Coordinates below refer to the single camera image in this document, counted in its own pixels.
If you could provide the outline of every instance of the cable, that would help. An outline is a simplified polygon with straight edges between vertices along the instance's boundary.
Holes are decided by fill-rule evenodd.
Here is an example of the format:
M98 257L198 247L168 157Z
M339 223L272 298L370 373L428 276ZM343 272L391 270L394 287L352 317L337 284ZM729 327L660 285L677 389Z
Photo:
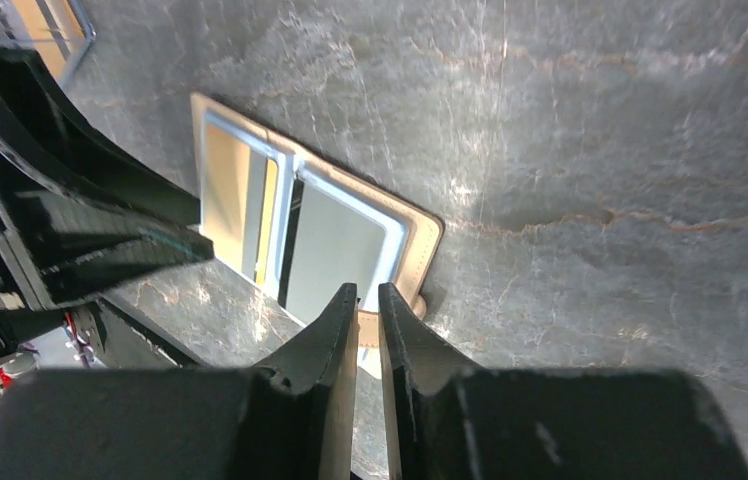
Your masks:
M38 349L36 349L35 347L33 347L32 345L30 345L28 343L24 343L22 345L19 345L18 346L18 351L19 352L31 353L33 355L39 355Z
M88 362L88 358L85 356L85 349L88 347L88 345L80 340L80 337L77 335L77 326L74 324L74 319L73 317L71 317L71 312L65 312L65 321L68 322L68 327L71 329L71 340L74 342L74 347L76 347L77 349L77 354L79 354L80 361L82 362L83 367L91 368L91 364Z

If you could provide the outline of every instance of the marble surface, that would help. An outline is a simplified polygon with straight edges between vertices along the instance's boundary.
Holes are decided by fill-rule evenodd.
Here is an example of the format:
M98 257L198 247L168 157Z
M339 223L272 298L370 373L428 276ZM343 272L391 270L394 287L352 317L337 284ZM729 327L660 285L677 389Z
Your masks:
M443 219L423 294L460 350L683 368L748 456L748 0L84 3L69 93L136 157L196 192L188 95L222 99ZM120 294L217 365L299 329L218 263Z

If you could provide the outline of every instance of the metal frame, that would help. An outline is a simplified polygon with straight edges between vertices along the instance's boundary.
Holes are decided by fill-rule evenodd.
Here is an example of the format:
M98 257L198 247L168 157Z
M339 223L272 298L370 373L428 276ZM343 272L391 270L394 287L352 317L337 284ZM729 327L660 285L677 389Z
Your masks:
M277 164L277 189L274 194L274 212L271 215L271 236L268 240L268 249L272 253L268 255L268 265L266 266L265 284L260 286L265 292L273 298L276 298L280 291L280 271L282 267L283 250L286 243L286 226L289 221L289 211L291 208L292 185L294 184L294 155L291 152L285 152L262 140L256 138L250 133L232 125L223 117L217 115L211 110L206 110L203 120L214 125L230 135L241 140L250 148L260 154L268 157ZM201 145L204 154L201 157L200 168L200 190L204 191L207 182L207 165L206 154L206 128L201 128ZM200 204L201 233L203 233L203 223L205 221L205 212L203 202Z
M379 309L379 305L377 304L377 289L379 285L394 281L395 272L397 271L404 245L406 244L406 226L386 215L381 210L349 194L328 178L320 176L317 170L308 168L306 163L303 163L298 169L297 176L307 186L321 191L333 200L359 213L380 226L386 233L377 259L377 267L374 269L372 275L371 288L365 292L365 296L362 297L362 303L360 304L360 309L376 312Z
M88 14L85 9L80 5L80 0L67 0L71 10L73 10L74 17L77 19L77 23L80 25L80 29L83 32L83 44L77 53L72 54L68 62L65 64L65 71L59 76L59 85L65 86L71 81L74 74L79 68L80 62L88 53L94 40L97 39L97 30L94 25L91 24L91 20L88 18Z

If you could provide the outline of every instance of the red wire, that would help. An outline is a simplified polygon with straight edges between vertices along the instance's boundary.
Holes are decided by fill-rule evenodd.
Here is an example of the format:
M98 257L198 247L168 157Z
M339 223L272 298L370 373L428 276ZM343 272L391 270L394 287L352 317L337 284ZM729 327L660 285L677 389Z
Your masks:
M68 327L71 328L71 335L74 336L74 341L79 342L79 338L77 338L77 326L74 325L74 319L71 318L71 312L65 312L65 321L68 322Z
M77 326L74 324L74 319L71 317L71 312L65 312L65 321L68 322L68 327L71 329L71 336L74 337L74 341L77 342L77 345L81 347L87 347L88 344L80 340L80 337L77 335Z
M3 367L0 367L0 383L3 384L3 388L8 388L12 384L12 377L6 375L3 371Z

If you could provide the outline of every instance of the gray marble countertop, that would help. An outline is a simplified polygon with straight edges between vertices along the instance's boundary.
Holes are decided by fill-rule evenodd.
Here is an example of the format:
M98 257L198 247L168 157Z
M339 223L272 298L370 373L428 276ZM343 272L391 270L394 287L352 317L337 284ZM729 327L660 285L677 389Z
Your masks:
M430 325L483 365L664 365L748 456L748 1L85 0L69 93L197 191L199 91L443 219ZM217 365L299 329L219 263L119 292ZM360 373L354 469L386 478Z

